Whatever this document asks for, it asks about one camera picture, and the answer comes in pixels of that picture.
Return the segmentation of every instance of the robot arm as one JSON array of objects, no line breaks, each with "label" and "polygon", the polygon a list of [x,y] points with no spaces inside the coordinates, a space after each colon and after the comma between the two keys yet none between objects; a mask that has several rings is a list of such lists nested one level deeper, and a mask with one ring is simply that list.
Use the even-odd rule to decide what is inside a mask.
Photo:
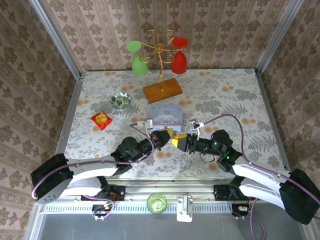
[{"label": "robot arm", "polygon": [[[211,139],[199,138],[199,127],[203,124],[192,122],[196,134],[182,134],[172,139],[172,144],[183,152],[219,156],[217,164],[224,171],[235,175],[229,184],[230,195],[259,198],[283,209],[296,221],[308,224],[320,205],[302,189],[279,176],[286,176],[302,185],[314,196],[320,198],[320,191],[303,171],[278,171],[244,158],[233,147],[233,141],[225,130],[213,133]],[[153,146],[159,151],[173,136],[172,129],[153,131],[150,139],[140,142],[126,137],[115,152],[102,158],[66,159],[57,154],[31,173],[38,203],[47,204],[60,196],[83,195],[102,196],[107,187],[104,177],[120,175],[152,153]]]},{"label": "robot arm", "polygon": [[299,169],[293,172],[275,171],[262,164],[248,161],[241,152],[232,147],[233,141],[225,130],[214,132],[211,139],[199,138],[196,134],[178,135],[172,139],[172,144],[189,154],[199,152],[218,155],[216,163],[219,167],[224,172],[236,176],[235,181],[231,181],[232,188],[230,187],[230,193],[236,198],[254,197],[275,204],[302,224],[309,224],[320,207],[302,189],[280,177],[282,175],[294,180],[320,198],[320,191],[305,172]]},{"label": "robot arm", "polygon": [[168,143],[174,131],[153,131],[150,139],[140,142],[128,136],[110,155],[92,159],[67,159],[63,153],[56,154],[31,173],[34,186],[32,194],[40,204],[53,202],[60,196],[95,196],[103,190],[105,178],[123,174],[152,153]]}]

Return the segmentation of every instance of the small glass dish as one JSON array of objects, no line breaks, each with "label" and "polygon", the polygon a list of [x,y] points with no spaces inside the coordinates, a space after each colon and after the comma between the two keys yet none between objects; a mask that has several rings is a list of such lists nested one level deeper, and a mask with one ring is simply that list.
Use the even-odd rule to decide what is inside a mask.
[{"label": "small glass dish", "polygon": [[118,111],[126,110],[132,101],[131,96],[126,92],[117,92],[110,98],[110,105],[113,109]]}]

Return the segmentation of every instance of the wallpaper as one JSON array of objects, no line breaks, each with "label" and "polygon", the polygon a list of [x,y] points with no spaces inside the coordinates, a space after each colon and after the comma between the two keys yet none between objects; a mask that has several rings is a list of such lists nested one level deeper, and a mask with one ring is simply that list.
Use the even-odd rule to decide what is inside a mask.
[{"label": "wallpaper", "polygon": [[[189,40],[190,69],[255,68],[288,0],[42,0],[82,71],[131,69],[126,44]],[[158,64],[152,58],[150,68]]]},{"label": "wallpaper", "polygon": [[320,188],[319,0],[304,1],[263,75],[291,166]]},{"label": "wallpaper", "polygon": [[30,173],[55,153],[75,79],[28,1],[0,1],[0,240],[20,240]]}]

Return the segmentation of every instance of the box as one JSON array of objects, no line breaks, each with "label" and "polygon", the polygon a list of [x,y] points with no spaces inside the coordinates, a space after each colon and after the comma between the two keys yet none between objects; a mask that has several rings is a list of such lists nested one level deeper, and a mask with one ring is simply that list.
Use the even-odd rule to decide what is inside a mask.
[{"label": "box", "polygon": [[153,131],[164,128],[181,132],[183,124],[183,111],[181,105],[152,104],[149,117],[153,121]]}]

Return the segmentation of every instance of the snack packet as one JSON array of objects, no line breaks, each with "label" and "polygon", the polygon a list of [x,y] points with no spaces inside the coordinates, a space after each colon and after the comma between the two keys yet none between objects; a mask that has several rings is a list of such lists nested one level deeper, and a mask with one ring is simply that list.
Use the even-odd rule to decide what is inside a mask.
[{"label": "snack packet", "polygon": [[92,121],[95,122],[95,124],[100,128],[100,130],[105,129],[112,122],[112,119],[108,117],[104,111],[100,111],[90,118]]}]

